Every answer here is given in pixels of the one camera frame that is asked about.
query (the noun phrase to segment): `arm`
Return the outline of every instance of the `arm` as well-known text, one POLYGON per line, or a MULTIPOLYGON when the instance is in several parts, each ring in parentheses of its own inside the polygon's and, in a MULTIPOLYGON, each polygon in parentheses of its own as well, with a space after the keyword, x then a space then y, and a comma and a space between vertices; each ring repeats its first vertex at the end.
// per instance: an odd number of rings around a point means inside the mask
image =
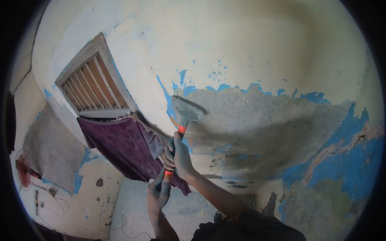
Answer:
POLYGON ((233 220, 237 221, 239 213, 249 209, 239 198, 212 183, 198 172, 186 177, 186 181, 221 213, 233 220))
POLYGON ((193 168, 188 147, 182 143, 178 132, 174 133, 174 138, 171 138, 168 146, 165 147, 165 155, 175 166, 177 175, 194 186, 202 196, 208 199, 224 215, 233 220, 238 220, 239 213, 249 209, 239 198, 215 185, 193 168), (173 156, 171 153, 174 148, 176 153, 173 156))
POLYGON ((164 177, 165 168, 161 169, 158 177, 147 186, 147 208, 149 218, 153 226, 156 239, 160 241, 179 241, 179 238, 170 226, 161 209, 166 205, 170 197, 170 176, 164 177))

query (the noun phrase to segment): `red fan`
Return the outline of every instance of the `red fan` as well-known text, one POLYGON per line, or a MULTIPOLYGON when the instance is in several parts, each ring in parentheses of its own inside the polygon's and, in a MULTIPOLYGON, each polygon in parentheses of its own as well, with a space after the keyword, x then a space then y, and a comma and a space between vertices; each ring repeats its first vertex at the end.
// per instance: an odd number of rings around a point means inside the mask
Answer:
POLYGON ((28 188, 31 184, 31 176, 42 179, 42 176, 33 170, 30 164, 30 155, 26 149, 20 149, 15 157, 15 166, 20 184, 23 188, 28 188))

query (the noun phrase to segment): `cable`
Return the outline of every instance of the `cable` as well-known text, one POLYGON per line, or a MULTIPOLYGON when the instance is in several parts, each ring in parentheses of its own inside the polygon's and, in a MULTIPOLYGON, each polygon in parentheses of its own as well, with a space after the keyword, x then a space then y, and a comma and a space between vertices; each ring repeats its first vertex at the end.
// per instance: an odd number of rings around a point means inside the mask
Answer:
POLYGON ((125 215, 122 215, 122 216, 121 216, 121 219, 122 219, 122 226, 120 226, 119 228, 113 228, 113 229, 110 229, 110 232, 111 232, 111 230, 118 230, 118 229, 121 229, 121 230, 122 230, 122 233, 123 233, 126 237, 131 238, 131 239, 136 238, 136 237, 140 236, 140 235, 143 234, 143 233, 147 234, 147 235, 149 236, 149 238, 152 239, 152 238, 150 237, 150 235, 149 235, 147 232, 142 232, 142 233, 140 233, 139 235, 137 235, 137 236, 135 236, 135 237, 130 237, 130 236, 128 236, 128 235, 125 234, 125 232, 123 231, 123 226, 125 226, 126 223, 127 223, 126 216, 125 216, 125 215))

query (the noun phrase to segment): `dusty hand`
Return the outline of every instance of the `dusty hand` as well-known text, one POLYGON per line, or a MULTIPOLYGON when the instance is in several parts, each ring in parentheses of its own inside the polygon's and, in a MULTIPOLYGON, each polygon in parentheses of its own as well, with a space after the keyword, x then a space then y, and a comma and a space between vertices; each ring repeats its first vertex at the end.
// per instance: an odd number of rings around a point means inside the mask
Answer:
POLYGON ((174 168, 176 167, 174 163, 166 158, 165 150, 161 152, 161 154, 158 156, 158 158, 161 160, 162 164, 164 165, 164 168, 169 171, 174 171, 174 168))
POLYGON ((181 137, 177 131, 174 132, 174 137, 170 138, 169 143, 164 150, 166 158, 171 162, 171 164, 174 164, 174 171, 180 178, 186 180, 189 176, 196 172, 190 160, 188 147, 182 143, 181 137), (176 153, 173 156, 172 152, 174 149, 176 149, 176 153))
POLYGON ((166 205, 170 197, 170 176, 164 179, 165 168, 162 168, 158 177, 147 186, 147 208, 149 214, 158 214, 166 205))

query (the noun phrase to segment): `purple curtain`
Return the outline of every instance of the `purple curtain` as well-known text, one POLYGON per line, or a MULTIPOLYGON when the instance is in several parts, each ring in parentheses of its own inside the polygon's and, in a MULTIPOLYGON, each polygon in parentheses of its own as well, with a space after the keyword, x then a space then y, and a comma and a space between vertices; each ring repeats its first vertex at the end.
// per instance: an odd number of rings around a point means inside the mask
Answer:
MULTIPOLYGON (((78 118, 78 123, 88 147, 96 147, 125 177, 148 182, 159 174, 163 165, 158 155, 164 144, 143 123, 132 118, 107 122, 78 118)), ((191 192, 176 174, 170 183, 184 195, 191 192)))

